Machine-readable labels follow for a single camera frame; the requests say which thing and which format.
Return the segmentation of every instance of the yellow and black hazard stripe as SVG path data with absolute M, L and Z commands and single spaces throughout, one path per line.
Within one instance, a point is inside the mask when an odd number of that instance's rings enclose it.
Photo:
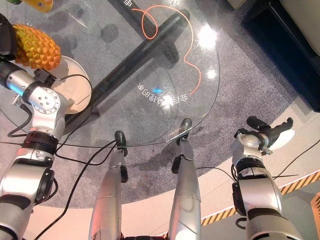
M 213 214 L 211 216 L 203 218 L 201 221 L 201 226 L 203 227 L 208 224 L 218 222 L 218 221 L 225 219 L 227 217 L 231 217 L 234 214 L 236 214 L 236 209 L 234 207 L 228 207 L 227 209 L 225 209 L 221 212 L 218 212 L 216 214 Z
M 291 193 L 294 190 L 303 188 L 307 186 L 308 184 L 312 184 L 315 181 L 320 179 L 320 170 L 311 173 L 310 175 L 307 175 L 303 178 L 297 179 L 296 181 L 289 183 L 288 185 L 280 188 L 282 195 Z
M 320 239 L 320 192 L 318 192 L 310 202 L 314 223 L 316 227 L 316 232 L 318 233 L 318 238 Z
M 290 182 L 282 187 L 280 187 L 280 191 L 282 195 L 288 194 L 293 192 L 294 190 L 298 190 L 300 188 L 303 188 L 307 186 L 308 184 L 312 184 L 315 181 L 320 180 L 320 169 L 318 169 L 315 172 L 310 173 L 309 175 L 306 175 L 304 177 L 298 178 L 297 180 Z M 236 214 L 237 211 L 234 206 L 230 206 L 222 211 L 218 211 L 216 213 L 213 213 L 212 215 L 205 216 L 201 219 L 201 226 L 206 226 L 215 222 L 218 222 L 222 219 L 228 218 Z M 165 237 L 167 235 L 167 232 L 162 233 L 160 236 Z

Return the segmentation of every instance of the gray carpet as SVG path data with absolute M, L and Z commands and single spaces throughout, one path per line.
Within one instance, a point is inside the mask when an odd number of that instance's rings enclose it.
M 210 26 L 217 31 L 216 46 L 219 55 L 220 85 L 213 108 L 201 124 L 191 132 L 190 142 L 194 149 L 195 165 L 197 167 L 214 167 L 230 157 L 230 149 L 226 146 L 231 145 L 235 131 L 245 126 L 248 116 L 256 115 L 271 123 L 292 103 L 297 93 L 240 25 L 242 17 L 254 1 L 246 2 L 242 8 L 237 10 L 232 10 L 225 0 L 197 0 L 196 2 Z M 137 1 L 137 3 L 141 8 L 146 8 L 150 4 L 149 1 Z M 63 20 L 65 16 L 62 13 L 60 14 L 56 16 L 56 19 Z M 118 32 L 114 25 L 100 26 L 102 29 L 102 32 L 99 31 L 101 39 L 107 43 L 112 42 L 112 39 L 106 32 L 111 31 L 115 38 L 117 34 L 119 38 L 122 36 L 120 34 L 121 26 L 125 23 L 114 21 L 113 24 L 118 27 Z M 74 49 L 79 47 L 77 46 L 77 39 L 74 39 L 72 35 L 59 36 L 60 29 L 58 27 L 63 28 L 65 26 L 52 25 L 52 31 L 56 31 L 55 34 L 53 33 L 54 39 L 56 41 L 60 39 L 59 44 L 63 54 L 72 57 Z M 139 43 L 142 40 L 138 34 L 132 34 L 130 38 Z M 110 49 L 111 54 L 115 56 L 112 61 L 97 53 L 96 62 L 107 61 L 105 73 L 108 73 L 134 47 L 128 44 L 120 48 Z M 85 56 L 91 54 L 92 49 L 83 47 L 82 51 L 83 56 Z M 96 75 L 96 79 L 104 77 L 92 62 L 86 64 L 85 70 L 89 76 Z M 5 136 L 14 126 L 5 119 L 3 114 L 0 115 L 0 121 L 0 139 L 2 141 L 8 140 Z M 98 121 L 101 121 L 102 124 L 104 118 L 99 118 Z M 96 132 L 105 131 L 108 133 L 110 131 L 106 122 L 103 129 L 95 129 L 94 133 L 90 133 L 90 124 L 80 129 L 72 137 L 71 143 L 81 144 L 79 139 L 81 139 L 80 135 L 83 132 L 92 134 L 91 136 L 94 137 L 95 134 L 100 134 Z M 106 138 L 112 138 L 111 131 Z M 3 174 L 12 156 L 14 156 L 15 149 L 15 146 L 0 144 L 0 154 L 2 156 L 0 174 Z M 66 146 L 60 151 L 60 154 L 87 161 L 94 151 L 95 149 Z M 175 152 L 174 142 L 129 148 L 128 156 L 125 158 L 129 181 L 122 185 L 122 202 L 130 203 L 142 200 L 173 189 L 176 185 L 176 176 L 171 173 L 171 165 Z M 100 162 L 104 157 L 105 153 L 98 156 L 95 162 Z M 64 206 L 73 182 L 82 167 L 82 164 L 56 158 L 53 169 L 59 182 L 59 191 L 53 199 L 44 203 L 44 205 Z M 107 167 L 107 164 L 99 167 L 88 167 L 74 193 L 70 205 L 72 208 L 93 206 L 95 194 Z M 206 170 L 199 170 L 198 175 L 200 176 L 205 172 Z

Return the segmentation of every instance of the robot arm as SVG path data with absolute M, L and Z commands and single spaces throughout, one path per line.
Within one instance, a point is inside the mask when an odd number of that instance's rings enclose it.
M 14 34 L 1 14 L 0 25 L 0 43 L 3 43 L 3 37 Z M 36 70 L 35 77 L 31 77 L 9 62 L 16 52 L 15 40 L 11 38 L 6 43 L 12 44 L 7 46 L 7 51 L 0 47 L 0 84 L 17 93 L 34 111 L 32 127 L 0 183 L 0 240 L 21 240 L 33 207 L 51 193 L 54 171 L 50 168 L 65 130 L 68 101 L 50 89 L 54 78 L 45 70 Z
M 279 148 L 290 141 L 293 120 L 288 118 L 275 128 L 255 117 L 249 117 L 247 123 L 259 132 L 239 129 L 231 146 L 237 173 L 233 201 L 237 212 L 247 217 L 247 239 L 302 240 L 295 226 L 282 216 L 282 194 L 262 160 L 262 155 L 272 154 L 273 145 Z

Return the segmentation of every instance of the glass table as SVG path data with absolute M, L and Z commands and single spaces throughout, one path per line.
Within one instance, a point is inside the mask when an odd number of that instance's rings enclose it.
M 167 142 L 184 118 L 196 127 L 215 102 L 216 33 L 193 0 L 57 0 L 49 13 L 1 1 L 0 12 L 47 33 L 87 73 L 89 106 L 66 115 L 66 133 L 91 116 L 68 144 L 101 147 L 117 130 L 128 147 Z M 10 104 L 14 93 L 1 87 L 0 96 L 1 111 L 22 124 L 27 116 Z

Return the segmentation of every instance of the yellow pineapple toy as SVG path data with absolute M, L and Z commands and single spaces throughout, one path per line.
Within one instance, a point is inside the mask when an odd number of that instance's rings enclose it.
M 56 68 L 61 59 L 60 47 L 44 32 L 33 27 L 13 25 L 17 40 L 15 61 L 32 69 L 50 71 Z

